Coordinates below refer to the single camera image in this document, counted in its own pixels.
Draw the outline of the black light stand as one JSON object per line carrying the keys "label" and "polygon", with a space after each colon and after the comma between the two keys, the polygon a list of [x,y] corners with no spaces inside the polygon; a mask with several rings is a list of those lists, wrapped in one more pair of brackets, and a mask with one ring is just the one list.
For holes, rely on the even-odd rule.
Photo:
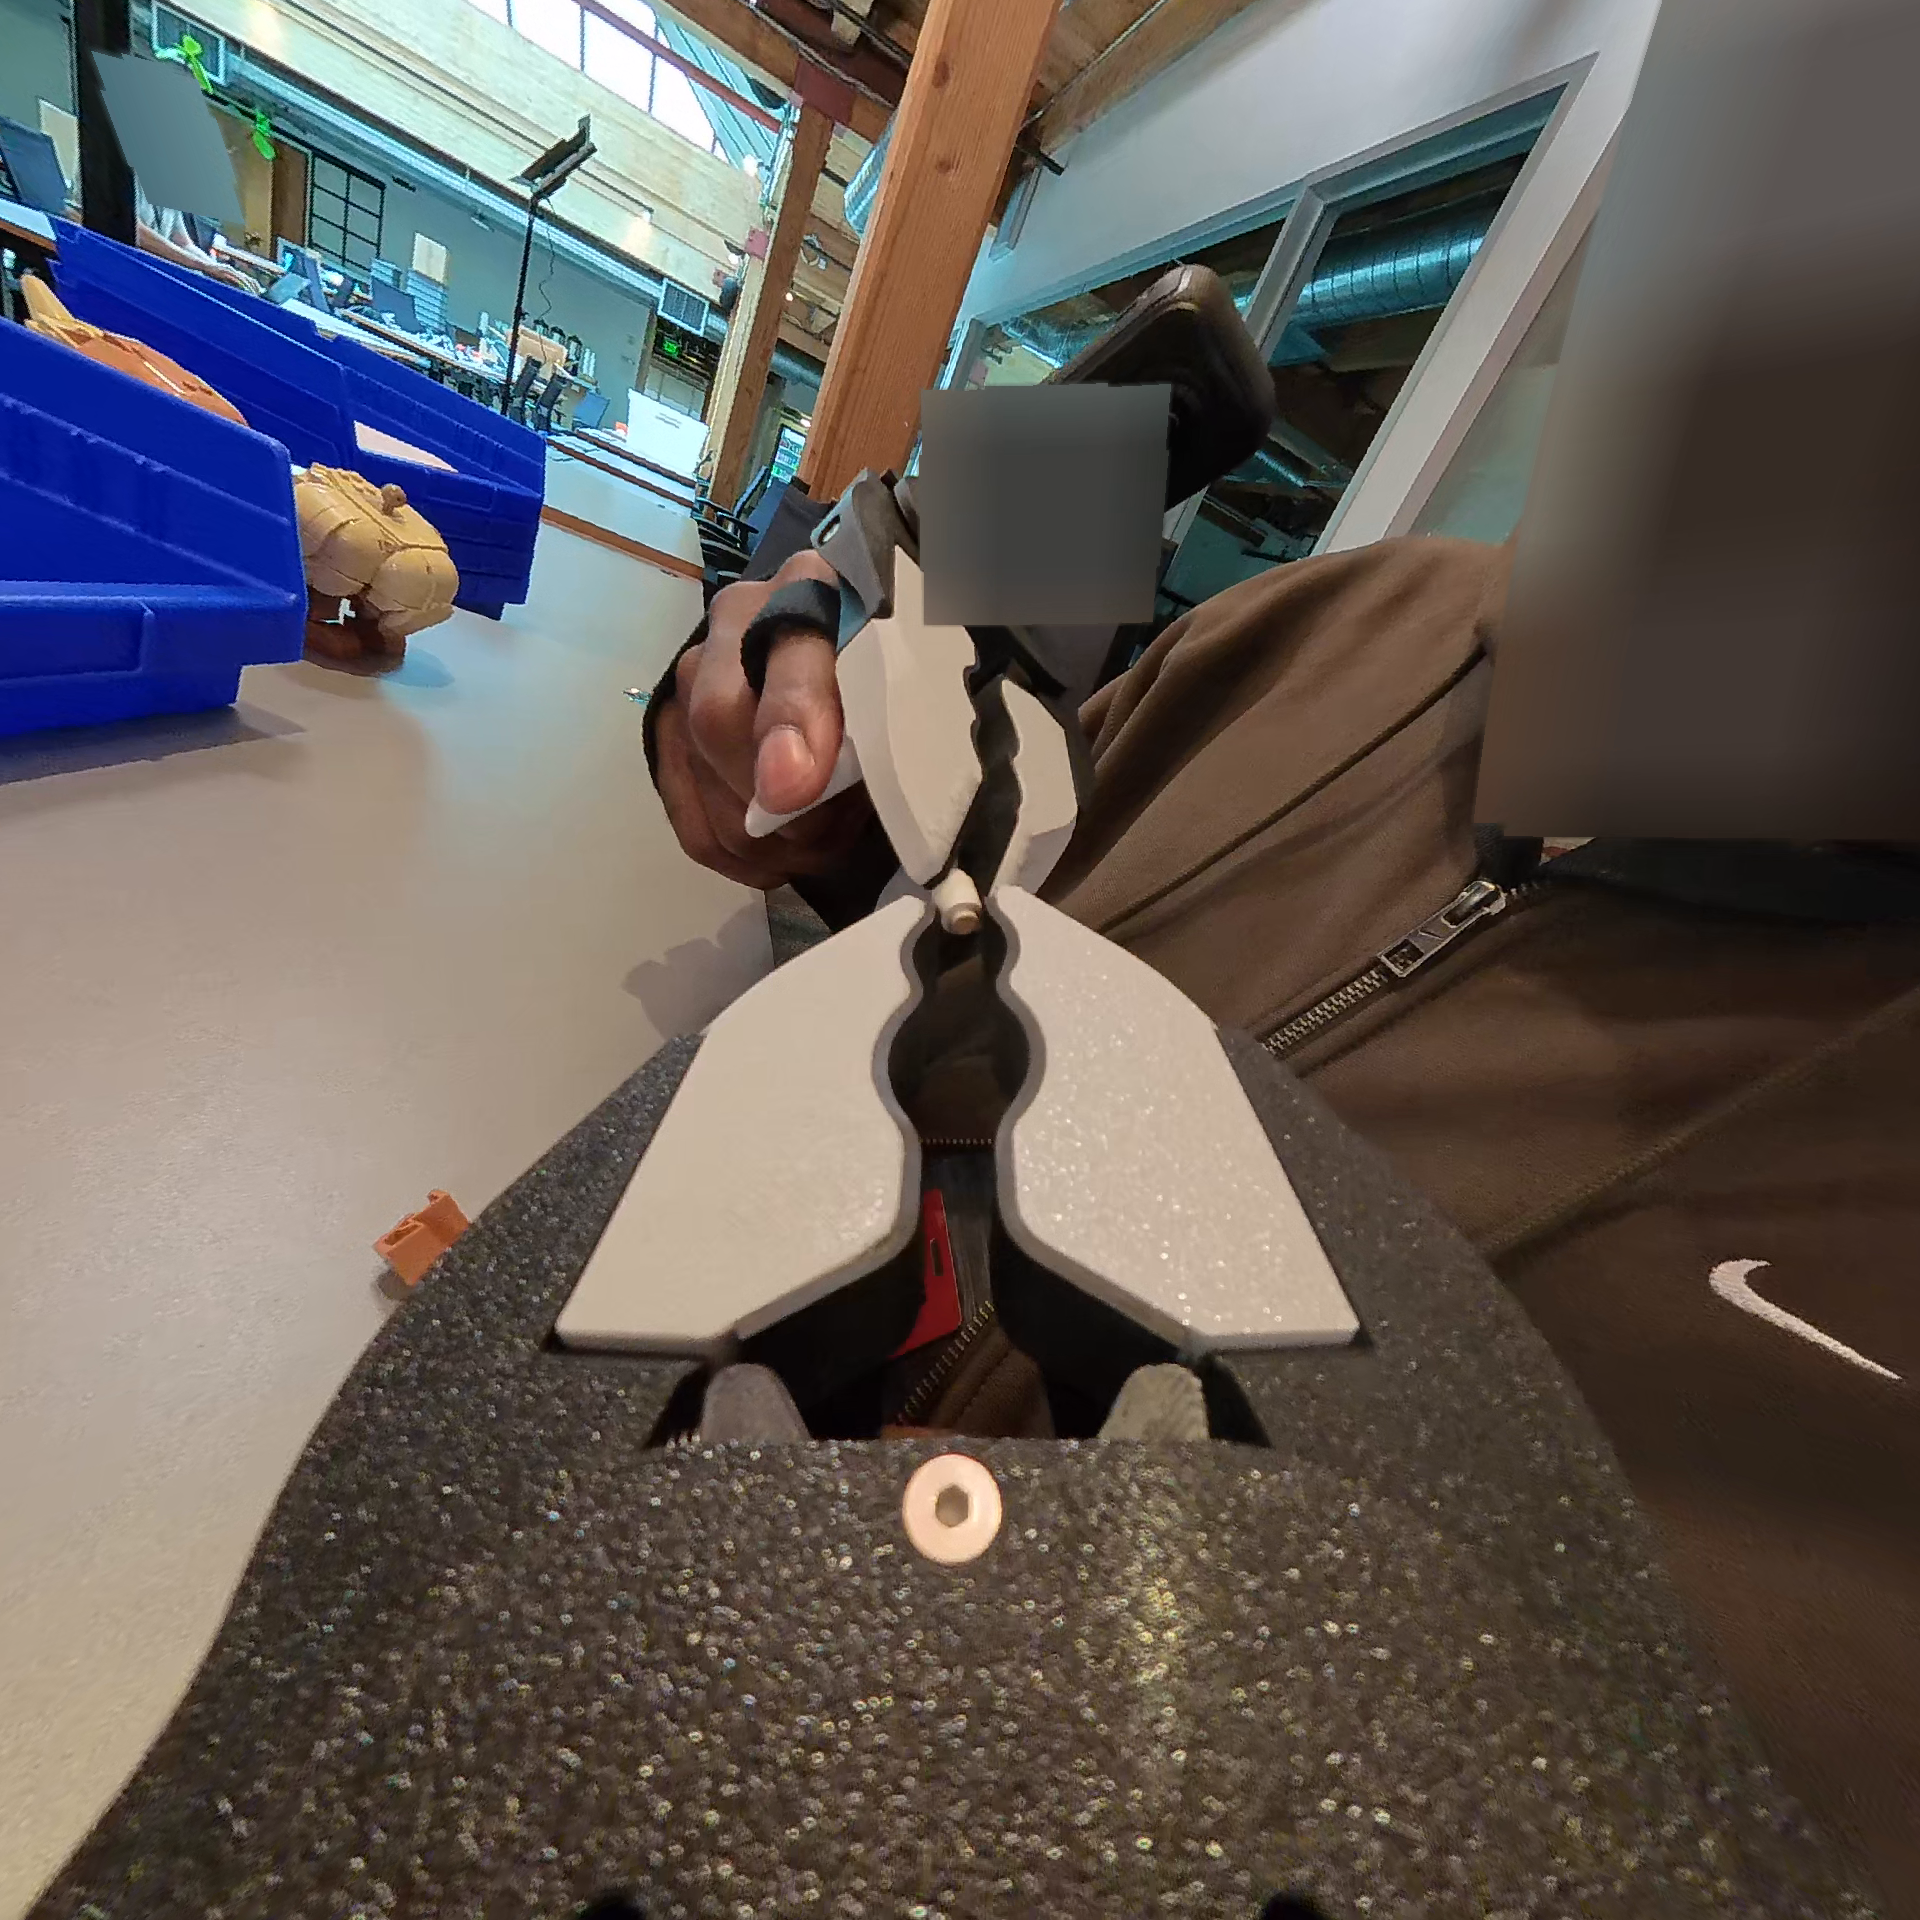
{"label": "black light stand", "polygon": [[526,186],[523,193],[523,246],[521,246],[521,272],[516,272],[516,302],[514,302],[514,318],[505,324],[505,381],[514,381],[516,374],[516,357],[521,357],[521,328],[523,328],[523,310],[526,310],[526,280],[529,280],[529,266],[533,266],[533,239],[539,227],[539,211],[545,207],[545,200],[597,154],[593,135],[591,135],[591,113],[579,117],[578,132],[570,132],[562,140],[558,140],[554,146],[545,146],[521,178],[516,185]]}

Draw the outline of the tan toy figure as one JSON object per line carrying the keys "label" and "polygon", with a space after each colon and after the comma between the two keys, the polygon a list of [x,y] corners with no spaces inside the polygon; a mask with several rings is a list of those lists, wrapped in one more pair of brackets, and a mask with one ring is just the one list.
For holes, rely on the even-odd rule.
{"label": "tan toy figure", "polygon": [[458,570],[443,534],[395,482],[296,466],[296,518],[308,586],[306,652],[330,662],[404,659],[446,623]]}
{"label": "tan toy figure", "polygon": [[53,339],[63,348],[91,357],[95,364],[105,364],[112,373],[122,373],[155,392],[175,395],[188,404],[204,408],[207,415],[229,419],[235,424],[247,424],[247,419],[219,392],[212,390],[200,374],[188,373],[185,364],[178,364],[170,356],[166,356],[160,348],[150,348],[131,335],[81,320],[53,293],[53,286],[45,274],[25,274],[21,278],[21,297],[25,297],[25,324],[31,332],[37,332],[40,339]]}

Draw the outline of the blue plastic bin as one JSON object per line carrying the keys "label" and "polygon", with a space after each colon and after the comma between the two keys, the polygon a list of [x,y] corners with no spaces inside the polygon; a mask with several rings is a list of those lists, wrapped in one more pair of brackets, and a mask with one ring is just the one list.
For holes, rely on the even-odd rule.
{"label": "blue plastic bin", "polygon": [[4,737],[214,710],[301,659],[287,452],[4,324]]}
{"label": "blue plastic bin", "polygon": [[533,428],[275,302],[70,222],[53,230],[53,286],[76,318],[200,374],[296,466],[395,482],[443,534],[463,611],[499,618],[526,603],[545,494],[545,447]]}

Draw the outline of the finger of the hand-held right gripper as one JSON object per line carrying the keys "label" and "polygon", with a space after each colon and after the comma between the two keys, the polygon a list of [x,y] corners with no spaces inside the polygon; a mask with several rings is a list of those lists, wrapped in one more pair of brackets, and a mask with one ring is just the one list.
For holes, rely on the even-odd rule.
{"label": "finger of the hand-held right gripper", "polygon": [[919,563],[896,548],[891,613],[870,618],[836,659],[844,730],[900,867],[931,887],[981,788],[971,740],[979,648],[924,613]]}
{"label": "finger of the hand-held right gripper", "polygon": [[960,833],[960,867],[979,890],[1038,890],[1065,857],[1091,784],[1074,710],[1057,710],[1020,678],[977,697],[981,784]]}

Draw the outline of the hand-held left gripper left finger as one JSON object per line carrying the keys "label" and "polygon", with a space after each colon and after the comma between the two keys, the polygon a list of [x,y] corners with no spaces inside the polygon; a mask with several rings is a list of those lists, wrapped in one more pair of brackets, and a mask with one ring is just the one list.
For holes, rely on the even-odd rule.
{"label": "hand-held left gripper left finger", "polygon": [[923,1221],[891,1046],[923,1002],[900,897],[709,1023],[559,1311],[570,1350],[730,1350],[878,1273]]}

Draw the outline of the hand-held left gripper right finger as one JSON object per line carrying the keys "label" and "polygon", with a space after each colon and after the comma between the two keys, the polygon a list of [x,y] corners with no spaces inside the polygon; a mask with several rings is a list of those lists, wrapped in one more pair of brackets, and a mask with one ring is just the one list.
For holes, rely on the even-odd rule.
{"label": "hand-held left gripper right finger", "polygon": [[1356,1311],[1213,1020],[1021,887],[992,918],[1027,1036],[994,1133],[1012,1242],[1170,1347],[1355,1345]]}

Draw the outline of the wooden post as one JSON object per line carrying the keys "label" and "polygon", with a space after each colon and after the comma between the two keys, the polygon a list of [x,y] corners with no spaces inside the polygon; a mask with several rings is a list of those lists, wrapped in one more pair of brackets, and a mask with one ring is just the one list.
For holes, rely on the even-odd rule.
{"label": "wooden post", "polygon": [[1051,35],[1057,3],[929,3],[799,470],[833,504],[906,470]]}
{"label": "wooden post", "polygon": [[759,411],[833,132],[836,122],[821,108],[802,104],[796,135],[783,145],[773,223],[761,233],[761,252],[745,260],[709,408],[709,496],[717,505],[734,505],[751,475]]}

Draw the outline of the person's right hand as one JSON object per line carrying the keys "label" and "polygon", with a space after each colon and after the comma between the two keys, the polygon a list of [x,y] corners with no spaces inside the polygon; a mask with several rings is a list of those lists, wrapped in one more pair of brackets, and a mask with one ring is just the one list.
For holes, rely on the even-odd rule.
{"label": "person's right hand", "polygon": [[796,887],[833,929],[864,918],[900,857],[864,788],[821,790],[844,740],[836,637],[780,625],[764,686],[740,667],[740,637],[777,591],[837,586],[818,548],[764,583],[721,591],[700,643],[653,686],[643,721],[650,775],[684,856],[734,883]]}

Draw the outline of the brown bracket brick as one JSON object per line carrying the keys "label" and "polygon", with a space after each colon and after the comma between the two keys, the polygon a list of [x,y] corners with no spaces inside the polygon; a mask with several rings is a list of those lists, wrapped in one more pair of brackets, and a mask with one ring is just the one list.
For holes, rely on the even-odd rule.
{"label": "brown bracket brick", "polygon": [[417,1213],[405,1213],[371,1239],[371,1253],[399,1287],[413,1291],[466,1230],[470,1217],[463,1207],[446,1191],[428,1191]]}

